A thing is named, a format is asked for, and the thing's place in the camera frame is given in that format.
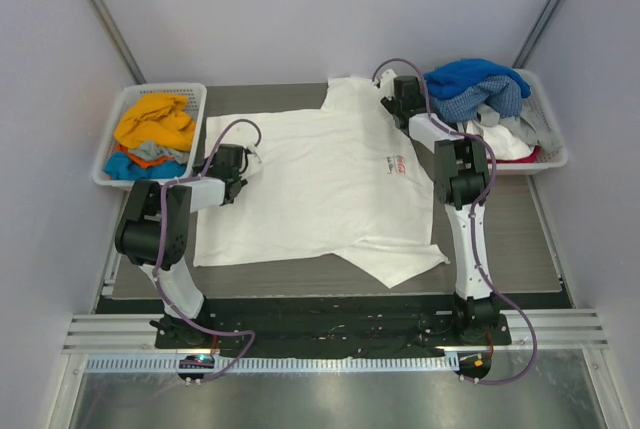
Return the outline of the blue t-shirt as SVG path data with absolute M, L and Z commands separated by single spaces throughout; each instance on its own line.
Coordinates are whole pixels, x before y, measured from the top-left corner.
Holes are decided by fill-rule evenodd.
M 514 69 L 481 58 L 454 61 L 424 74 L 431 95 L 440 100 L 452 99 L 490 77 L 507 77 L 517 84 L 521 97 L 531 95 L 530 85 Z

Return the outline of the blue checkered cloth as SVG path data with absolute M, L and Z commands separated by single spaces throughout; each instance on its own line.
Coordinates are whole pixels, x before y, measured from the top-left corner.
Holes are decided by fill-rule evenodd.
M 438 98 L 432 93 L 430 102 L 442 120 L 458 123 L 474 118 L 482 104 L 492 108 L 501 117 L 519 116 L 524 100 L 530 95 L 531 87 L 524 80 L 498 75 L 471 85 L 449 99 Z

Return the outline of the white t-shirt red print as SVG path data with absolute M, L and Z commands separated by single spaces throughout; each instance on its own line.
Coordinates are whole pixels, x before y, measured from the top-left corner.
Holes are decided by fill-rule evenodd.
M 381 97 L 338 78 L 318 109 L 209 118 L 207 147 L 255 145 L 263 164 L 232 204 L 199 212 L 195 264 L 334 254 L 394 287 L 443 263 L 432 181 Z

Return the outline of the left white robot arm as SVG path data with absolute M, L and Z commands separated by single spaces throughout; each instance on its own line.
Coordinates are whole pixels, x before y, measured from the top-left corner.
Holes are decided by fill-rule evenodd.
M 163 316 L 151 323 L 158 348 L 199 348 L 216 339 L 208 301 L 186 261 L 190 219 L 233 203 L 259 164 L 254 147 L 222 144 L 184 178 L 164 184 L 141 179 L 132 186 L 114 244 L 147 275 L 163 302 Z

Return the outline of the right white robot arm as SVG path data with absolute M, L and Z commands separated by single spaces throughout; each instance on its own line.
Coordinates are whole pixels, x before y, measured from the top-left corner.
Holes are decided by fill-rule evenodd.
M 453 332 L 462 343 L 484 344 L 500 316 L 484 236 L 491 183 L 486 148 L 430 112 L 417 77 L 388 70 L 375 85 L 396 127 L 433 154 L 434 194 L 448 217 L 455 252 Z

